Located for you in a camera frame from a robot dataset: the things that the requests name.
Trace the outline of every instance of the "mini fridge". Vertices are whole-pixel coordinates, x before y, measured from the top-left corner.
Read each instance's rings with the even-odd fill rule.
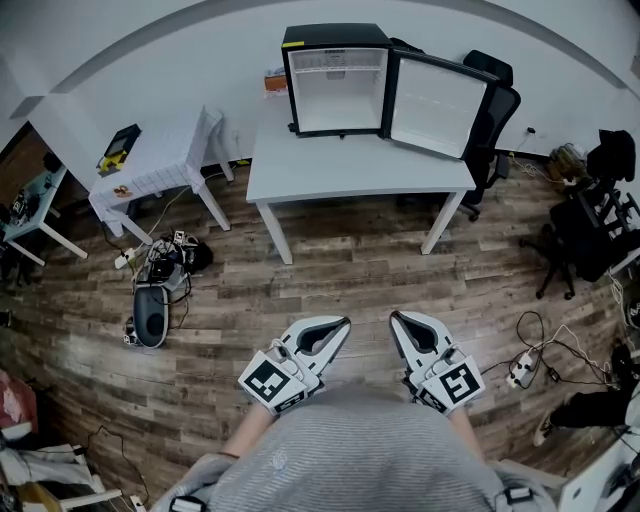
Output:
[[[497,78],[394,45],[375,24],[289,27],[282,44],[298,136],[377,133],[464,158]]]

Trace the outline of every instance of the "black fridge top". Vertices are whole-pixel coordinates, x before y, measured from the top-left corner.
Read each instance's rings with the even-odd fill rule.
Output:
[[[389,38],[375,23],[320,23],[287,27],[282,41],[283,48],[296,46],[390,47],[391,45]]]

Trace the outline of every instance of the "desk leg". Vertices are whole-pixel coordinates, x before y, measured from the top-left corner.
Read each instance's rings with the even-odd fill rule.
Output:
[[[220,167],[222,167],[222,172],[227,178],[227,181],[233,181],[235,179],[235,176],[233,174],[233,170],[231,169],[231,167],[229,167],[227,152],[224,150],[222,142],[220,141],[220,123],[218,123],[218,126],[216,126],[213,130],[213,136],[211,137],[213,153],[216,155],[218,160],[220,160]]]
[[[83,260],[87,259],[87,253],[86,252],[84,252],[82,249],[80,249],[80,247],[78,247],[77,245],[72,244],[71,242],[69,242],[69,240],[67,240],[65,237],[63,237],[57,231],[54,231],[53,229],[51,229],[51,227],[47,226],[44,222],[42,224],[40,224],[40,229],[42,231],[44,231],[47,235],[49,235],[51,238],[53,238],[56,242],[58,242],[59,244],[64,245],[72,253],[77,254]]]
[[[269,230],[273,243],[276,245],[276,249],[278,249],[278,252],[280,253],[282,261],[284,261],[285,265],[291,265],[293,263],[291,250],[289,249],[287,239],[284,237],[284,233],[282,232],[278,219],[273,214],[273,211],[271,211],[271,207],[268,204],[258,204],[256,206],[258,207],[260,215],[262,215],[262,220]]]
[[[129,216],[121,211],[110,209],[109,210],[113,216],[120,221],[120,223],[127,228],[131,233],[138,237],[138,239],[145,245],[153,244],[153,238],[147,235],[140,226],[138,226],[135,222],[133,222]]]
[[[41,260],[40,258],[38,258],[35,254],[31,254],[29,251],[27,251],[24,247],[22,247],[21,245],[18,245],[15,242],[7,242],[8,245],[10,245],[11,247],[13,247],[16,251],[18,251],[21,254],[24,254],[27,258],[29,258],[31,261],[34,261],[35,263],[37,263],[38,265],[40,265],[41,267],[44,267],[44,261]]]
[[[447,224],[449,224],[451,217],[453,217],[453,214],[458,209],[458,206],[460,206],[462,198],[465,194],[466,192],[451,192],[449,194],[449,197],[447,197],[442,210],[440,210],[436,221],[433,223],[433,226],[431,227],[431,230],[427,235],[427,239],[420,248],[420,252],[422,254],[429,254],[433,250],[433,247],[436,245],[436,242],[442,235],[444,228],[447,227]]]
[[[218,221],[220,227],[224,231],[229,231],[231,229],[231,225],[229,224],[229,221],[227,220],[224,212],[220,209],[217,201],[213,198],[211,192],[209,192],[206,183],[202,185],[202,187],[200,187],[200,190],[198,190],[198,195],[200,196],[200,199],[202,199],[202,202],[205,204],[205,206],[211,212],[211,215],[213,215],[213,218]]]

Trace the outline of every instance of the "white table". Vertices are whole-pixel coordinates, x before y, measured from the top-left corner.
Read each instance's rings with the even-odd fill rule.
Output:
[[[83,259],[87,258],[86,252],[80,249],[77,245],[71,243],[45,222],[45,218],[49,211],[51,211],[54,216],[59,217],[59,214],[55,210],[53,210],[53,208],[51,208],[51,202],[53,201],[53,197],[56,195],[58,187],[60,186],[60,183],[62,183],[62,179],[64,178],[64,175],[66,173],[67,168],[62,166],[60,167],[60,169],[58,169],[58,172],[51,173],[49,171],[45,171],[39,176],[36,176],[27,185],[25,185],[23,189],[27,192],[28,195],[40,195],[40,205],[38,206],[38,211],[33,215],[33,217],[31,217],[31,219],[26,221],[21,226],[9,224],[4,228],[4,241],[8,245],[13,247],[16,251],[21,252],[27,258],[36,262],[38,265],[42,265],[43,267],[44,261],[42,259],[30,253],[24,247],[18,245],[14,240],[19,236],[26,235],[27,233],[35,231],[36,229],[40,229],[51,238],[53,238],[56,242],[64,245],[71,252],[77,254]],[[51,186],[47,189],[45,188],[45,183],[47,182],[47,178],[49,177],[51,180]]]
[[[247,201],[255,203],[286,264],[291,250],[271,205],[288,201],[382,194],[448,192],[422,245],[429,254],[460,205],[475,188],[466,164],[400,146],[377,135],[298,138],[290,133],[287,97],[264,101],[251,165]]]
[[[99,178],[91,188],[89,201],[98,218],[107,223],[115,236],[122,236],[125,226],[144,244],[151,245],[151,237],[126,215],[127,204],[149,194],[190,186],[222,229],[231,229],[200,174],[205,150],[211,142],[227,180],[234,179],[219,141],[221,121],[221,112],[210,114],[202,107],[140,123],[142,132],[122,170]]]

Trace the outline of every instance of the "power strip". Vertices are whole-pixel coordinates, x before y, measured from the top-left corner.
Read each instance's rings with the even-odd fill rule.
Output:
[[[124,267],[128,261],[133,262],[136,259],[136,250],[135,249],[127,249],[127,252],[124,253],[124,256],[118,256],[115,261],[116,268],[120,270]]]
[[[512,388],[517,388],[518,384],[522,385],[522,379],[533,370],[533,360],[529,354],[523,354],[516,366],[509,372],[507,376],[507,384]]]

